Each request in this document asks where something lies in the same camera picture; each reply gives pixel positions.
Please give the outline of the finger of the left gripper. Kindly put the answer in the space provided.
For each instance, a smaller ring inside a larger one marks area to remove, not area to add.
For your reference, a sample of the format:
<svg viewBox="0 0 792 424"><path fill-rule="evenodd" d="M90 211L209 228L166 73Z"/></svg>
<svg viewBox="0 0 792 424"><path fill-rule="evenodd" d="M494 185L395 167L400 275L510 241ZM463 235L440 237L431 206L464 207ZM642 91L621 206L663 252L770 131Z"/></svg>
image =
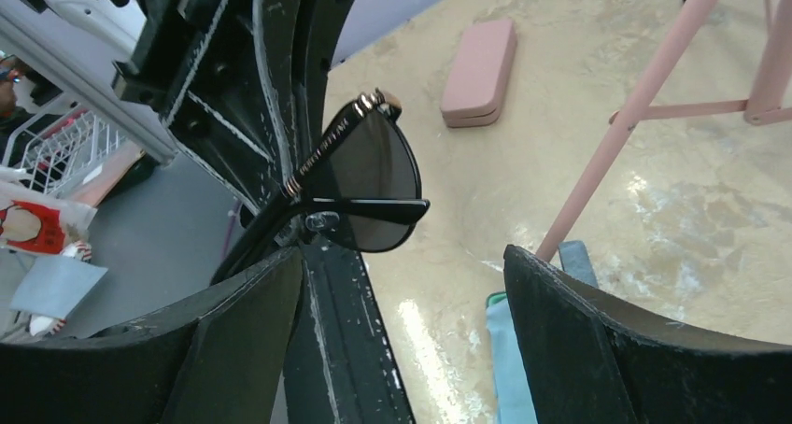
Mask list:
<svg viewBox="0 0 792 424"><path fill-rule="evenodd" d="M305 135L291 92L301 1L140 0L147 20L113 81L252 212L291 173Z"/></svg>
<svg viewBox="0 0 792 424"><path fill-rule="evenodd" d="M332 57L354 0L301 0L292 80L299 153L321 132ZM412 423L414 414L362 256L302 248L304 289L284 365L291 423Z"/></svg>

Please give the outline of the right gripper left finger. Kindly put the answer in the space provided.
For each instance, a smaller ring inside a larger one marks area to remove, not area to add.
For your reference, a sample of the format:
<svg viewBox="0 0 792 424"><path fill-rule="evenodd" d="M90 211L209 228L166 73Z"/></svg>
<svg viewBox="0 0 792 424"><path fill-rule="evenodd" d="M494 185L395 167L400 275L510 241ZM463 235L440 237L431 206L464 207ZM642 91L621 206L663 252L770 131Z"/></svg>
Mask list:
<svg viewBox="0 0 792 424"><path fill-rule="evenodd" d="M281 249L88 338L2 345L2 421L268 422L303 268L298 249Z"/></svg>

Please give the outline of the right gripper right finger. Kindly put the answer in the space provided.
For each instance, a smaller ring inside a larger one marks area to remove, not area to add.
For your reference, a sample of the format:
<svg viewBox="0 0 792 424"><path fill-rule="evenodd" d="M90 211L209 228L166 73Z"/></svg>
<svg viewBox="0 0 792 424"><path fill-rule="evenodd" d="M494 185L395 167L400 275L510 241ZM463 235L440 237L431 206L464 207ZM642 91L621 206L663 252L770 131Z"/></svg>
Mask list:
<svg viewBox="0 0 792 424"><path fill-rule="evenodd" d="M790 346L663 317L522 247L508 246L503 258L540 422L790 421Z"/></svg>

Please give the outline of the blue glasses case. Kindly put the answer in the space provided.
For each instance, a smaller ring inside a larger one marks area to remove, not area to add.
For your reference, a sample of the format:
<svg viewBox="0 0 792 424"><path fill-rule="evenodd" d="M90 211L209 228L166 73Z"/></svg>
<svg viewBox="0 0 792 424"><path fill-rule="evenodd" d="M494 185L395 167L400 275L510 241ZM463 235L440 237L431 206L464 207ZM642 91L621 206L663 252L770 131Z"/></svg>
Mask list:
<svg viewBox="0 0 792 424"><path fill-rule="evenodd" d="M538 269L540 275L549 276L550 281L558 287L565 287L576 300L587 302L584 296L587 291L581 291L579 287L586 285L590 290L598 290L599 285L585 243L581 240L561 242L557 253L560 267L551 262L540 261L534 255L530 260L530 268Z"/></svg>

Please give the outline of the black sunglasses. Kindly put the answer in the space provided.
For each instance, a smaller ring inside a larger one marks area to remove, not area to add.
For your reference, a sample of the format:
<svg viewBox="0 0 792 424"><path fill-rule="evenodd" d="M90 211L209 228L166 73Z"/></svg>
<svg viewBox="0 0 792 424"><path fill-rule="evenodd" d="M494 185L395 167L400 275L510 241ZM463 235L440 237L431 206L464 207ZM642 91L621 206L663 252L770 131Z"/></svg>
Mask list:
<svg viewBox="0 0 792 424"><path fill-rule="evenodd" d="M288 222L365 253L402 245L430 208L413 150L397 124L403 112L375 89L342 106L315 150L249 223L215 274L219 283L254 264Z"/></svg>

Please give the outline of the pink glasses case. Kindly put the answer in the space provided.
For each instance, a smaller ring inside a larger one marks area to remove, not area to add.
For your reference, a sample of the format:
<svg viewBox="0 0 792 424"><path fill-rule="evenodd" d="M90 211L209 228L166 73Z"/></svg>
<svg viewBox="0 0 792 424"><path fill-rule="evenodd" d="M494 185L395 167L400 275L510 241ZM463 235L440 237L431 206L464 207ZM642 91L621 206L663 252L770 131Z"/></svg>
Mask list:
<svg viewBox="0 0 792 424"><path fill-rule="evenodd" d="M517 46L510 18L473 24L461 35L440 103L449 128L487 126L502 113Z"/></svg>

